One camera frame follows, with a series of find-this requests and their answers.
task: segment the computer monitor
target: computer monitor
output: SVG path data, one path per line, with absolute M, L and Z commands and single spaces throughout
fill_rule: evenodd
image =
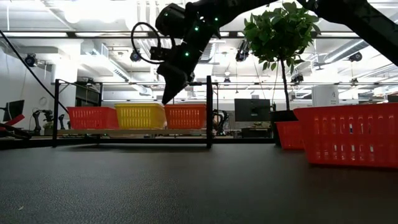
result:
M 237 122 L 270 121 L 270 111 L 270 100 L 235 99 L 235 121 Z
M 7 122 L 21 115 L 24 112 L 24 103 L 25 100 L 19 100 L 7 103 L 6 107 L 3 108 L 4 116 L 2 120 L 4 122 Z

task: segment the shelf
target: shelf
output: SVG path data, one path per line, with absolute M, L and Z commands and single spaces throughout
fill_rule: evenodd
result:
M 206 134 L 205 129 L 89 129 L 89 130 L 58 130 L 58 135 L 63 134 Z

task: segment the table surface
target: table surface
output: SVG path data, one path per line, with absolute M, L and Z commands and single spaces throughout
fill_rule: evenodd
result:
M 0 223 L 397 223 L 398 172 L 267 144 L 0 151 Z

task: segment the ceiling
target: ceiling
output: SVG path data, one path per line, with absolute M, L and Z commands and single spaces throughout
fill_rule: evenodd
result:
M 76 7 L 77 2 L 84 2 L 84 7 Z M 185 5 L 186 0 L 78 0 L 78 1 L 51 1 L 51 0 L 30 0 L 30 1 L 0 1 L 0 29 L 8 31 L 129 31 L 129 27 L 137 21 L 145 21 L 154 25 L 154 21 L 159 11 L 171 2 Z M 369 0 L 369 2 L 387 17 L 396 16 L 398 21 L 398 0 Z M 271 9 L 281 7 L 282 1 L 271 4 Z M 251 12 L 245 12 L 238 16 L 233 22 L 222 27 L 222 31 L 242 31 L 244 29 L 243 20 L 248 18 L 250 13 L 261 14 L 265 7 L 260 7 Z M 350 32 L 343 25 L 333 24 L 323 19 L 318 23 L 322 32 Z M 13 40 L 21 46 L 52 46 L 68 50 L 68 45 L 76 44 L 76 40 Z M 86 39 L 94 45 L 104 44 L 109 49 L 109 58 L 114 60 L 121 68 L 128 72 L 131 78 L 136 80 L 152 82 L 159 79 L 153 67 L 145 62 L 131 62 L 129 56 L 132 52 L 131 41 L 129 39 Z M 398 69 L 390 66 L 387 70 L 381 68 L 391 64 L 385 57 L 379 55 L 377 50 L 372 47 L 365 47 L 359 51 L 363 55 L 360 62 L 349 62 L 345 58 L 322 66 L 323 70 L 317 70 L 314 62 L 318 62 L 320 57 L 324 57 L 332 52 L 336 52 L 344 45 L 349 45 L 350 39 L 317 39 L 314 46 L 308 47 L 303 54 L 303 59 L 307 59 L 306 66 L 298 69 L 305 77 L 305 82 L 348 82 L 353 77 L 358 77 L 360 82 L 375 82 L 390 77 L 398 76 Z M 211 72 L 215 80 L 222 82 L 225 72 L 229 72 L 232 82 L 281 82 L 281 69 L 271 72 L 262 71 L 262 65 L 258 64 L 258 59 L 250 56 L 244 62 L 236 62 L 236 48 L 241 39 L 225 39 L 223 42 L 213 44 L 215 48 L 211 65 L 199 65 L 196 70 L 198 78 L 204 78 L 206 72 Z M 141 49 L 155 45 L 156 40 L 142 39 L 137 43 Z M 162 44 L 170 46 L 169 40 L 163 40 Z M 94 63 L 89 56 L 81 57 L 81 68 L 79 75 L 91 76 L 98 81 L 120 82 L 117 78 L 113 79 L 112 73 L 103 67 L 101 63 Z M 131 91 L 125 86 L 109 88 L 109 90 Z

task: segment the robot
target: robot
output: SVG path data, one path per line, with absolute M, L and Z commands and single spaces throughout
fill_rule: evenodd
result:
M 391 62 L 398 65 L 398 25 L 373 8 L 367 0 L 297 0 L 304 8 L 329 22 L 344 24 L 372 45 Z M 165 78 L 166 86 L 162 99 L 167 104 L 189 82 L 195 78 L 193 71 L 213 36 L 221 38 L 220 27 L 238 15 L 268 5 L 276 0 L 199 0 L 188 2 L 185 9 L 169 4 L 156 19 L 156 28 L 172 40 L 172 48 L 161 47 L 156 30 L 145 22 L 137 23 L 131 31 L 131 42 L 135 52 L 134 31 L 147 25 L 158 38 L 158 46 L 150 50 L 151 60 L 158 64 L 157 73 Z M 182 39 L 175 45 L 174 38 Z

